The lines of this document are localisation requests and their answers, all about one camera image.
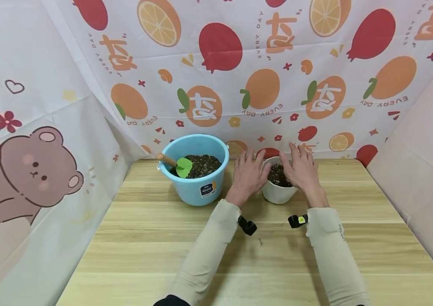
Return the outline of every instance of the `hand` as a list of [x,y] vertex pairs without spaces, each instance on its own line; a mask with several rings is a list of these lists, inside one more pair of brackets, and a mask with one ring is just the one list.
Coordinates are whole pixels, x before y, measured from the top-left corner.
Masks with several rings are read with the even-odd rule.
[[233,170],[233,184],[226,194],[226,201],[235,206],[242,207],[249,196],[257,193],[267,181],[267,175],[271,170],[271,165],[267,164],[260,171],[262,160],[266,154],[262,150],[255,159],[254,149],[249,150],[248,154],[244,151],[242,155],[235,160],[235,169]]
[[280,152],[281,163],[284,168],[284,175],[294,187],[298,187],[306,195],[309,207],[329,207],[325,191],[318,179],[318,164],[313,160],[310,152],[307,152],[301,145],[289,144],[293,165],[288,158]]

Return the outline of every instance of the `blue bucket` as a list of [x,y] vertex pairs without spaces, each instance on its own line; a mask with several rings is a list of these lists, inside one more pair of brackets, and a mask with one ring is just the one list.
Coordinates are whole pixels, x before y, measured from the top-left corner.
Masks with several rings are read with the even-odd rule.
[[215,136],[195,133],[174,140],[162,153],[175,161],[186,155],[207,154],[216,157],[221,162],[221,167],[200,178],[180,178],[169,172],[169,165],[159,162],[158,166],[162,173],[170,178],[181,200],[189,205],[204,206],[220,195],[223,189],[223,173],[229,160],[228,147],[223,141]]

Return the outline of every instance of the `soil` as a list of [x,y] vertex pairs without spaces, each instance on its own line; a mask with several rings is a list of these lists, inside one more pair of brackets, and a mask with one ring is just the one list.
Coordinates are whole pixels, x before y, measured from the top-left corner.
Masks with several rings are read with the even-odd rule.
[[286,176],[284,176],[284,168],[281,164],[272,165],[267,180],[281,187],[293,187]]
[[[211,155],[187,155],[186,158],[192,161],[192,169],[189,175],[187,175],[187,179],[197,179],[207,176],[221,167],[221,162]],[[172,168],[170,173],[179,177],[175,168]]]

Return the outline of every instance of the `bear ear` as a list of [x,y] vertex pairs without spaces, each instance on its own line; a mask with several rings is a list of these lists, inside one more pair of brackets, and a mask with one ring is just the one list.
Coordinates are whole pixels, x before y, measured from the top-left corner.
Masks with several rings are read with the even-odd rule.
[[68,180],[68,188],[69,191],[67,194],[76,193],[80,190],[80,187],[82,187],[82,184],[84,184],[84,176],[77,171],[69,180]]
[[58,129],[51,126],[43,126],[39,129],[36,129],[31,137],[37,137],[39,140],[43,142],[53,142],[58,143],[60,145],[63,144],[63,136],[59,132]]

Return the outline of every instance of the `tabletop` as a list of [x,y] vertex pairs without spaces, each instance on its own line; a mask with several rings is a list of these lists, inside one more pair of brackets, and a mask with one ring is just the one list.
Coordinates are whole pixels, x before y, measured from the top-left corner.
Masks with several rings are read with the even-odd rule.
[[[318,162],[373,305],[432,306],[433,261],[365,168],[351,159]],[[222,196],[232,171],[230,161]],[[152,306],[167,294],[215,205],[185,204],[156,161],[137,161],[57,305]],[[260,192],[251,197],[242,215],[258,230],[237,230],[204,305],[328,305],[306,228],[287,222],[305,212],[300,191],[284,205]]]

